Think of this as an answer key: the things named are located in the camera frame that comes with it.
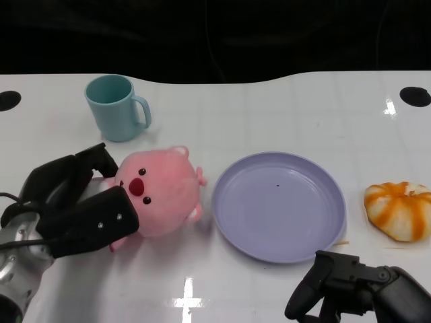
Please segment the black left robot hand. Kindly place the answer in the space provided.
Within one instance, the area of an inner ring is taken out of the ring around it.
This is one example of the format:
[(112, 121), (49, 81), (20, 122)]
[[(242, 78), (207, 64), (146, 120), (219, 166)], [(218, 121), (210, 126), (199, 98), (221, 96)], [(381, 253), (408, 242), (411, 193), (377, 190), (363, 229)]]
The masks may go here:
[(118, 166), (104, 143), (32, 170), (20, 196), (39, 215), (36, 231), (61, 258), (99, 250), (135, 233), (139, 220), (125, 189), (96, 188), (99, 172), (112, 179)]

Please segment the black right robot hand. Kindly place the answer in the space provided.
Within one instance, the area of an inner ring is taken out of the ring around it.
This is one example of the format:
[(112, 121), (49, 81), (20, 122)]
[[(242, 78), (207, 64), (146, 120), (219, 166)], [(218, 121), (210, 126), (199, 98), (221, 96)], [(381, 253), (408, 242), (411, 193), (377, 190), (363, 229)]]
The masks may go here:
[(396, 266), (366, 266), (359, 257), (319, 250), (294, 290), (285, 316), (297, 322), (340, 322), (374, 312), (378, 322), (429, 322), (430, 294)]

